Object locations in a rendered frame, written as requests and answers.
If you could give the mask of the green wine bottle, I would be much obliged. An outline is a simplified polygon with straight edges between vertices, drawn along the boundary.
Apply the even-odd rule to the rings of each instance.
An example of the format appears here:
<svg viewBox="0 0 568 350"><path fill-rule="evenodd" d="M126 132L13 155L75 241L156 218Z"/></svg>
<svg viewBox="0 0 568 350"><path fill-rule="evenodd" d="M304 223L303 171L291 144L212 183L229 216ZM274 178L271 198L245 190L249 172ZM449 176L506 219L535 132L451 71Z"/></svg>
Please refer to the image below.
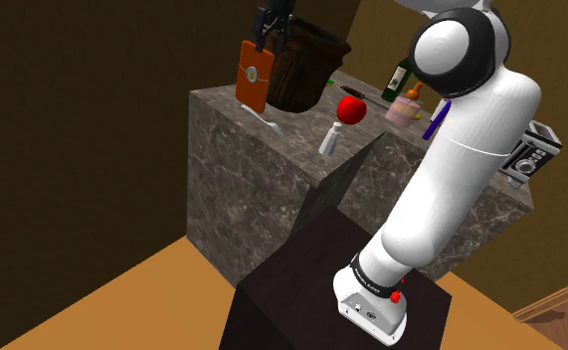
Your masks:
<svg viewBox="0 0 568 350"><path fill-rule="evenodd" d="M410 75L411 67L409 61L407 58L404 58L394 70L389 82L381 94L381 97L388 102L393 102L401 93Z"/></svg>

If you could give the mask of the silver toaster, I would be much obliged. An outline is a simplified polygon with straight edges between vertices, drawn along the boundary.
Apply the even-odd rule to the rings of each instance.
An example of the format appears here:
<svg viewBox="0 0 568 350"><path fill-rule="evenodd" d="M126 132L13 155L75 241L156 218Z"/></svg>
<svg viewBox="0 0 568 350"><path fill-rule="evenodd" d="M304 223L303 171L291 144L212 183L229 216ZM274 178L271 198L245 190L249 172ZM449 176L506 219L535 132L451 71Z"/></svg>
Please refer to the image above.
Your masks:
<svg viewBox="0 0 568 350"><path fill-rule="evenodd" d="M499 172L507 176L511 187L519 188L558 155L562 146L550 126L531 120L521 139L499 168Z"/></svg>

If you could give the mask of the dark robot stand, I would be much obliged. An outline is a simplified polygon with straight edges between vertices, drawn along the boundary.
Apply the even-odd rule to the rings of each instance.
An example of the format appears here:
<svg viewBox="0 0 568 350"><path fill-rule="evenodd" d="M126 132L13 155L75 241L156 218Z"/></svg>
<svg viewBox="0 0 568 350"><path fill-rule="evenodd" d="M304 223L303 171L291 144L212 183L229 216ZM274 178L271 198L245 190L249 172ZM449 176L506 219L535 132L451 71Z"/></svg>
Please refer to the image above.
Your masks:
<svg viewBox="0 0 568 350"><path fill-rule="evenodd" d="M440 350L451 296L413 269L402 338L387 347L339 314L332 280L371 236L334 207L237 285L219 350Z"/></svg>

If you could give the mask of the pink cylindrical container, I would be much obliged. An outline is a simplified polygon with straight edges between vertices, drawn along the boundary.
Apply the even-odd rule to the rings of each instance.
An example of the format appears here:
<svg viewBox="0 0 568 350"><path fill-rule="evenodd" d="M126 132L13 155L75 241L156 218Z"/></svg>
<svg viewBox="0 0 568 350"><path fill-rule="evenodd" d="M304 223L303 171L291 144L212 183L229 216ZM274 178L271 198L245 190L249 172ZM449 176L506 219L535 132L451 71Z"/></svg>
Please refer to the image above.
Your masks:
<svg viewBox="0 0 568 350"><path fill-rule="evenodd" d="M421 106L414 99L398 96L386 112L386 118L398 126L409 127L420 109Z"/></svg>

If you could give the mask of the dark brown woven basket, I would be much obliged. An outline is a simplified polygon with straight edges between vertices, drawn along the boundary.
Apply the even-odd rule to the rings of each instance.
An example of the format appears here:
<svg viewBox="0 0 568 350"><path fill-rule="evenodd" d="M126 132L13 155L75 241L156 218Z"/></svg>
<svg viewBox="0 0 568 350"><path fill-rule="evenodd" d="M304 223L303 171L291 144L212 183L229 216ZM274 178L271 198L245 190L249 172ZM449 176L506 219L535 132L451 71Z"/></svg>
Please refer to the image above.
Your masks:
<svg viewBox="0 0 568 350"><path fill-rule="evenodd" d="M351 52L343 39L300 18L290 23L290 36L276 54L267 103L301 113L315 106L331 75Z"/></svg>

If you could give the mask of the white plastic fork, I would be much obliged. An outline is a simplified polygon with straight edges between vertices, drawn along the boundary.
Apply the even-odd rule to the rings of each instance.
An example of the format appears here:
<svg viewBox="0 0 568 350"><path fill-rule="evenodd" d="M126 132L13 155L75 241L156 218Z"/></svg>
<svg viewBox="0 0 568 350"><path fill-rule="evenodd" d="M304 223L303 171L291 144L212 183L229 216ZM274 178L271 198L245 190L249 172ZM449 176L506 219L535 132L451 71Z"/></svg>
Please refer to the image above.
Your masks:
<svg viewBox="0 0 568 350"><path fill-rule="evenodd" d="M280 138L284 138L284 133L281 128L274 122L266 121L263 119L257 112L251 109L249 106L245 104L241 104L241 108L248 111L251 115L257 118L260 122L264 123L265 125L269 126Z"/></svg>

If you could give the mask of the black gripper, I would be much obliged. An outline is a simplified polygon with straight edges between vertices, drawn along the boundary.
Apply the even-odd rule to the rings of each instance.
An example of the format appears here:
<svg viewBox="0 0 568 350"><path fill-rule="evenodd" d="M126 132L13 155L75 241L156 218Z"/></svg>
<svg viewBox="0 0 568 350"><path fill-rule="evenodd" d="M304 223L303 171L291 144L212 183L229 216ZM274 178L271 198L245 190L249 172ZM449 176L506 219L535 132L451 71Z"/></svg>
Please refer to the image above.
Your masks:
<svg viewBox="0 0 568 350"><path fill-rule="evenodd" d="M290 23L294 19L293 10L296 0L260 0L260 7L264 10L256 12L252 25L255 35L256 51L261 52L264 47L266 32L269 28L269 16L279 18L276 31L280 36L276 40L275 53L279 54L284 42L291 35Z"/></svg>

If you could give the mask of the white salt shaker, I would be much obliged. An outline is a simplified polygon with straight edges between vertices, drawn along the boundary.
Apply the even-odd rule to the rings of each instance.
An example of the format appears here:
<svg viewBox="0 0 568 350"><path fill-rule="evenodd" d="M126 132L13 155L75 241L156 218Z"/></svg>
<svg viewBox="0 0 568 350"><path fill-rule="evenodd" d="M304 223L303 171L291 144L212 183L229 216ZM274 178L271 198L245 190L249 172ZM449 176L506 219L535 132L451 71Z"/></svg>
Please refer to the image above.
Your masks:
<svg viewBox="0 0 568 350"><path fill-rule="evenodd" d="M318 148L318 152L324 156L331 156L336 147L337 141L341 134L342 124L335 121L329 128L327 134L325 135L321 145Z"/></svg>

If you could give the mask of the red apple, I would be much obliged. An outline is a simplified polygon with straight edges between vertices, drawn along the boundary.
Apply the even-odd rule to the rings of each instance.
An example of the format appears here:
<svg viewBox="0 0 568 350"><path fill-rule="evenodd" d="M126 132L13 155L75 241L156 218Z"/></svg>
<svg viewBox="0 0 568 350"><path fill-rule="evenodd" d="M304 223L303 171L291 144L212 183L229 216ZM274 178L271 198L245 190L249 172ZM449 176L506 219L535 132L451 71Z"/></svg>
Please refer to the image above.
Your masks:
<svg viewBox="0 0 568 350"><path fill-rule="evenodd" d="M338 103L336 115L340 122L353 125L360 122L366 115L367 106L362 99L347 95Z"/></svg>

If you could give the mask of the purple pen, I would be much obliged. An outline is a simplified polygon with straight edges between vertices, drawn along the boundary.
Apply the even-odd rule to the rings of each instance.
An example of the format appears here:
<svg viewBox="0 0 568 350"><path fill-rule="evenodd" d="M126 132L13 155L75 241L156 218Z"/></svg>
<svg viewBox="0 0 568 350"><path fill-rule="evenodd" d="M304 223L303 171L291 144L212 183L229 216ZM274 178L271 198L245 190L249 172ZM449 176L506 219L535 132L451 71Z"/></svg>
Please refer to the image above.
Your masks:
<svg viewBox="0 0 568 350"><path fill-rule="evenodd" d="M435 120L431 122L431 124L429 125L429 127L426 129L426 131L422 136L424 140L429 140L431 136L434 134L434 132L437 130L437 128L440 126L440 124L442 123L442 121L444 120L444 118L446 117L447 113L451 108L451 103L452 102L449 100L447 104L444 106L443 110L435 118Z"/></svg>

